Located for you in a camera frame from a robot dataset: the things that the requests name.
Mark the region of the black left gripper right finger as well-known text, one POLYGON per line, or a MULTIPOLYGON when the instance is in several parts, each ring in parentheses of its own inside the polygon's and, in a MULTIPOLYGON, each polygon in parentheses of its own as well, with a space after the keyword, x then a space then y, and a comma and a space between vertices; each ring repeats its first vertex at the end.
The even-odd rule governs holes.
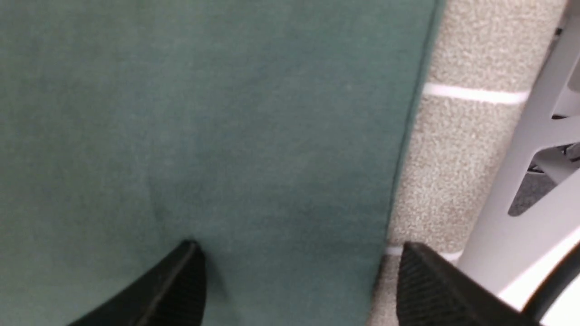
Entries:
POLYGON ((398 268, 401 326, 538 326, 423 243, 406 242, 398 268))

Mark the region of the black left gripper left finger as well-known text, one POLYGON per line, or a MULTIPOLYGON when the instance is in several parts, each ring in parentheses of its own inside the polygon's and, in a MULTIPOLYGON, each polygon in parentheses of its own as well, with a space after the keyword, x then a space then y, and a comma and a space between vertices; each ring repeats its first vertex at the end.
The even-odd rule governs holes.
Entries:
POLYGON ((200 326, 207 298, 205 256, 184 240, 143 276, 75 326, 200 326))

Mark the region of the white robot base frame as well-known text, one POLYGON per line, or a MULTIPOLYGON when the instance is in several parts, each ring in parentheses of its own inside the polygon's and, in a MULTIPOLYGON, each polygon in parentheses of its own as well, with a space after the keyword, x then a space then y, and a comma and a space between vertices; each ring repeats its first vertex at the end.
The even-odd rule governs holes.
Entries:
POLYGON ((458 264, 517 310, 579 242, 579 58, 571 0, 458 264))

